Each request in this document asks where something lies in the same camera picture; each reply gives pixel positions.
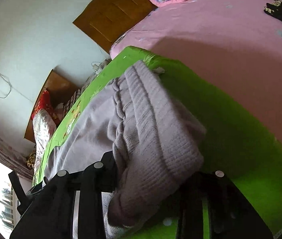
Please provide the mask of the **pink bed sheet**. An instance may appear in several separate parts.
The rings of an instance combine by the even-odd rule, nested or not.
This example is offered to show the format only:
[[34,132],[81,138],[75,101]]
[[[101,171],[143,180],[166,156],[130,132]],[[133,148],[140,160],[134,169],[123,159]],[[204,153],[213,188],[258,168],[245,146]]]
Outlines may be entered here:
[[274,0],[189,0],[158,8],[112,45],[183,62],[256,116],[282,143],[282,22]]

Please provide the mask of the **red plaid bedding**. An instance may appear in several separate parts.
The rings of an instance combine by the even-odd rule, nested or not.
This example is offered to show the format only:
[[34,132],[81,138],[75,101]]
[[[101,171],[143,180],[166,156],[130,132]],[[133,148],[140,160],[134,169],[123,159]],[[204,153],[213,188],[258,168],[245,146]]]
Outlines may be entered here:
[[87,88],[87,85],[84,85],[82,88],[76,90],[73,93],[73,95],[71,96],[71,98],[69,99],[69,101],[65,103],[65,105],[63,106],[63,115],[62,115],[63,118],[66,116],[66,114],[69,112],[69,110],[72,108],[75,102],[79,99],[82,92],[84,92],[86,88]]

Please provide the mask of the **red and white pillows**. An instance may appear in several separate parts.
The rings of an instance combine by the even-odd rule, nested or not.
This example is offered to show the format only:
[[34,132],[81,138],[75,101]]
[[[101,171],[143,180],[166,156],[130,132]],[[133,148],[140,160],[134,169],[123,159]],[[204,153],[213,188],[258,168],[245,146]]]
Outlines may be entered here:
[[52,107],[48,90],[45,89],[39,96],[39,100],[31,115],[31,120],[36,148],[33,168],[36,174],[41,166],[47,144],[56,131],[57,125],[60,123],[60,119]]

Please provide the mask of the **wooden headboard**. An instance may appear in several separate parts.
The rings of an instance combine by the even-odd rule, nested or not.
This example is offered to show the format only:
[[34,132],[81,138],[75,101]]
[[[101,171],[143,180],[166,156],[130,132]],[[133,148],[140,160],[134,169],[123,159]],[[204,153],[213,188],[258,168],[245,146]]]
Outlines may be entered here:
[[156,6],[149,0],[92,0],[73,24],[105,52]]
[[48,90],[50,93],[50,101],[53,107],[56,107],[60,103],[66,103],[70,100],[71,96],[75,91],[79,89],[76,84],[72,83],[65,77],[59,75],[55,70],[51,70],[45,83],[43,84],[41,91],[37,97],[37,100],[32,109],[31,115],[33,114],[35,107],[37,106],[39,99],[44,92]]

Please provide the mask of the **white power strip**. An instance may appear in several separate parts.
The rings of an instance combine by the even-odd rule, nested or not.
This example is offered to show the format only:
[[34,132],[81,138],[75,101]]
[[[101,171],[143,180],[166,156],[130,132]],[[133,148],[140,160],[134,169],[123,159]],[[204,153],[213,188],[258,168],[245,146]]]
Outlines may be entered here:
[[101,62],[92,62],[91,63],[91,67],[93,69],[93,72],[96,74],[96,75],[99,75],[100,72],[102,71],[102,63]]

